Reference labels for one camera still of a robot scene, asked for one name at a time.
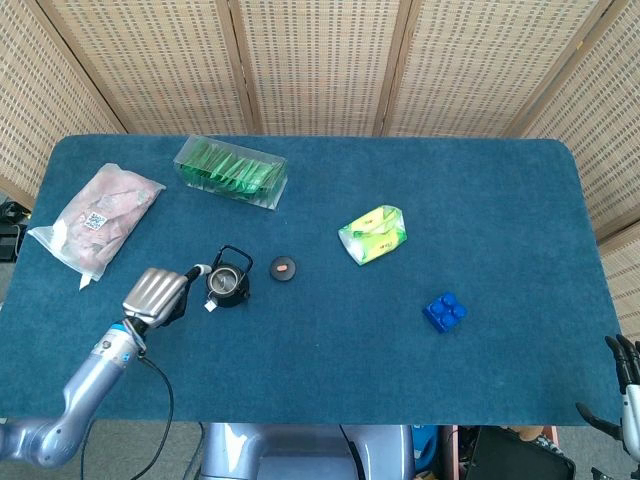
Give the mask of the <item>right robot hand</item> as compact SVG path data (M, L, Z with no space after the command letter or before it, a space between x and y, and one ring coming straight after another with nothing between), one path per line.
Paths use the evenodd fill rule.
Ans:
M589 425L623 444L625 452L638 464L630 478L640 480L640 341L632 343L622 334L605 336L604 340L615 361L622 399L621 420L614 424L593 415L583 403L575 406Z

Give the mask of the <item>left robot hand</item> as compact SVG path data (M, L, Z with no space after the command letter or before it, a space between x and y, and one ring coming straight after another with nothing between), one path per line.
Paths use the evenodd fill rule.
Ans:
M122 304L125 317L147 328L168 325L184 315L191 284L211 271L204 264L194 265L186 274L148 268Z

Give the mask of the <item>black cast iron teapot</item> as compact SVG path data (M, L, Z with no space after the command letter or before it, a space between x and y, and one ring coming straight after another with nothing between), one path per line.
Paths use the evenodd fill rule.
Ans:
M247 260L247 266L239 266L223 261L223 253L231 250ZM250 296L249 272L253 267L253 259L246 252L232 245L223 245L214 258L211 272L206 276L207 300L204 308L212 312L216 308L232 308Z

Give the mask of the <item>plastic bag of pink packets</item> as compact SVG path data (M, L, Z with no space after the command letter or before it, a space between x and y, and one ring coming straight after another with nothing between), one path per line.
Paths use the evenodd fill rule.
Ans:
M104 164L49 226L32 228L49 253L81 275L81 289L107 265L165 186L115 163Z

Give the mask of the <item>black teapot lid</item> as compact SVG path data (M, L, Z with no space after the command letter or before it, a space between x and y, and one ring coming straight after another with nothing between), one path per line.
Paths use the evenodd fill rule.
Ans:
M290 281L296 274L296 263L289 256L278 256L271 262L270 274L277 281Z

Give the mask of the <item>clear box of green packets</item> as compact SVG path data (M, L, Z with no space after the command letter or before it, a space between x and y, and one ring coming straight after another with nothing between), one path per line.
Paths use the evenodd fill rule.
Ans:
M186 185L274 210L288 182L285 158L191 135L173 160Z

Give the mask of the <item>black equipment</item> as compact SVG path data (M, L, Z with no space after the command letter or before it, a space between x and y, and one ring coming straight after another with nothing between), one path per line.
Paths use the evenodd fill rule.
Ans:
M31 211L18 202L0 202L0 263L17 261L30 217Z

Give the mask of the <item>blue toy building block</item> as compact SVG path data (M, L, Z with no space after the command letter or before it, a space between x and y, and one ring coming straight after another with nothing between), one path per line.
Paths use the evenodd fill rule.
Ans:
M423 315L439 332L451 331L467 315L467 308L452 292L445 292L422 309Z

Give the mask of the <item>blue table cloth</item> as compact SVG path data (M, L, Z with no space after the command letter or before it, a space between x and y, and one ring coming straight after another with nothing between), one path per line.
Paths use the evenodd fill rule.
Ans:
M160 380L127 368L103 418L257 423L577 425L616 419L619 330L576 163L551 139L243 137L282 156L275 210L188 187L181 136L69 136L31 222L51 224L106 163L165 186L103 277L27 238L0 310L0 416L54 417L62 390L142 273L184 273L225 244L250 255L250 296L148 334ZM407 240L359 266L338 230L380 205ZM278 256L296 263L275 280ZM467 315L439 333L422 309L452 292Z

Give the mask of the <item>grey robot torso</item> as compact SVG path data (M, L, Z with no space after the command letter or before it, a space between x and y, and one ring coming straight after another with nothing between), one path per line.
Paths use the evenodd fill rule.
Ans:
M408 425L211 423L198 480L413 480Z

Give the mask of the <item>green yellow tissue pack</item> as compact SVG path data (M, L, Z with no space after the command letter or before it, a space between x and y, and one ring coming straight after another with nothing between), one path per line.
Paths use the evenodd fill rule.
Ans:
M365 265L395 250L407 240L403 212L391 205L380 205L338 230L349 256Z

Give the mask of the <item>woven wooden folding screen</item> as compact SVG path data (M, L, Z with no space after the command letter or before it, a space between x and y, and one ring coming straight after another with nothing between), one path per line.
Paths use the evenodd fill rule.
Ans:
M558 139L640 340L640 0L0 0L0 199L82 133Z

